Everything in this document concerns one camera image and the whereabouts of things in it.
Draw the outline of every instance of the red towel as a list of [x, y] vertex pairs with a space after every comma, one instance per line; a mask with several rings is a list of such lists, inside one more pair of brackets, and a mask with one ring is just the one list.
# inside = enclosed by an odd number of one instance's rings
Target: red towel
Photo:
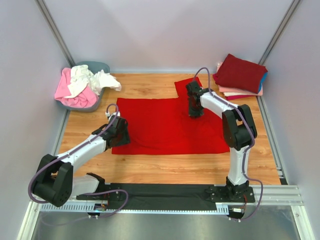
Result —
[[260, 81], [267, 72], [265, 66], [228, 54], [213, 78], [215, 83], [220, 86], [242, 89], [257, 94]]
[[222, 120], [205, 109], [200, 118], [188, 114], [187, 83], [175, 82], [178, 98], [118, 98], [121, 116], [128, 121], [130, 144], [113, 147], [112, 154], [219, 154], [229, 151]]

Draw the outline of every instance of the white backdrop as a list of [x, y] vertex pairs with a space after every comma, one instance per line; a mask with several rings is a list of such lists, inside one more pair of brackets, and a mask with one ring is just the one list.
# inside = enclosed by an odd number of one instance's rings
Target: white backdrop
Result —
[[67, 66], [35, 1], [0, 1], [0, 239], [17, 238], [29, 180], [55, 146], [65, 111], [54, 93]]
[[302, 1], [265, 65], [268, 118], [290, 184], [298, 185], [320, 239], [320, 1]]
[[292, 0], [45, 0], [71, 55], [112, 72], [258, 62]]

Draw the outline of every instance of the wooden table surface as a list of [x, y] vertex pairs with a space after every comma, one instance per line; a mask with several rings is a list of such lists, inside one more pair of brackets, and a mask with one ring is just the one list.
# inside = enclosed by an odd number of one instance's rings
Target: wooden table surface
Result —
[[[106, 89], [99, 108], [92, 113], [72, 111], [62, 139], [60, 153], [84, 141], [92, 131], [107, 123], [105, 111], [117, 98], [177, 98], [174, 82], [192, 78], [193, 74], [113, 74], [122, 84], [122, 91]], [[208, 87], [205, 74], [199, 74], [203, 87]], [[211, 88], [218, 87], [211, 79]], [[276, 164], [269, 145], [263, 119], [255, 97], [232, 101], [251, 108], [258, 137], [251, 149], [248, 175], [266, 185], [279, 185]], [[75, 176], [95, 173], [107, 183], [152, 184], [225, 184], [229, 172], [229, 152], [221, 154], [184, 155], [114, 155], [111, 150], [94, 157], [78, 169]]]

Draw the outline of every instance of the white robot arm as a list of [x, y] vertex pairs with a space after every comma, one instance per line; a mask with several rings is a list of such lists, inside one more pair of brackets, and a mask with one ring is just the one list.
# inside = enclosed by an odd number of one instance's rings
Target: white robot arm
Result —
[[[234, 108], [241, 111], [253, 136], [257, 137], [250, 108], [247, 105], [238, 106], [228, 102], [216, 93], [210, 93], [208, 88], [201, 88], [196, 81], [189, 83], [186, 88], [189, 96], [190, 117], [200, 117], [204, 114], [205, 108], [222, 118], [224, 140], [230, 147], [230, 171], [226, 178], [227, 195], [232, 201], [239, 196], [242, 198], [249, 187], [249, 181], [243, 174], [243, 164], [246, 171], [249, 157], [249, 151], [245, 154], [245, 149], [251, 144], [252, 139], [248, 130], [243, 125], [237, 124], [240, 118]], [[103, 192], [105, 180], [102, 177], [93, 173], [74, 178], [73, 175], [79, 167], [94, 156], [130, 142], [127, 121], [118, 115], [112, 115], [109, 120], [109, 124], [92, 132], [84, 142], [69, 151], [57, 156], [45, 155], [40, 161], [37, 174], [31, 180], [29, 195], [32, 193], [60, 207], [70, 197]]]
[[45, 155], [39, 164], [31, 185], [31, 192], [56, 207], [62, 206], [70, 197], [103, 192], [105, 180], [93, 173], [73, 177], [79, 167], [104, 151], [130, 143], [128, 123], [120, 116], [112, 115], [109, 124], [93, 131], [82, 143], [57, 156]]
[[[248, 146], [252, 144], [252, 136], [257, 137], [257, 129], [249, 106], [231, 103], [214, 91], [200, 87], [196, 81], [188, 83], [186, 89], [190, 117], [201, 117], [204, 109], [208, 109], [222, 118], [224, 140], [230, 147], [230, 169], [226, 178], [225, 195], [231, 201], [243, 198], [249, 191], [249, 181], [244, 174], [248, 168], [250, 153]], [[242, 119], [236, 109], [246, 121], [252, 136], [244, 123], [238, 124]]]

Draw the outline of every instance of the gray basket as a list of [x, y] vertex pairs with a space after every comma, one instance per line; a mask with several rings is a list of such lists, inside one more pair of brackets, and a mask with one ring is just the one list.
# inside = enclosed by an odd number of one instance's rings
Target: gray basket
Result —
[[[98, 72], [100, 72], [101, 70], [103, 70], [106, 74], [110, 73], [110, 67], [103, 63], [103, 62], [98, 62], [98, 61], [81, 61], [78, 62], [76, 64], [76, 66], [80, 66], [80, 65], [88, 65], [89, 70], [93, 73], [96, 74]], [[105, 89], [102, 88], [101, 93], [99, 95], [99, 99], [98, 101], [91, 107], [85, 107], [85, 108], [77, 108], [77, 107], [70, 107], [70, 106], [65, 106], [63, 105], [60, 101], [56, 100], [57, 104], [64, 108], [64, 109], [68, 109], [70, 111], [78, 111], [78, 112], [83, 112], [83, 113], [91, 113], [94, 112], [95, 110], [97, 110], [97, 108], [99, 107], [99, 104], [101, 102], [102, 96], [104, 95], [104, 91]]]

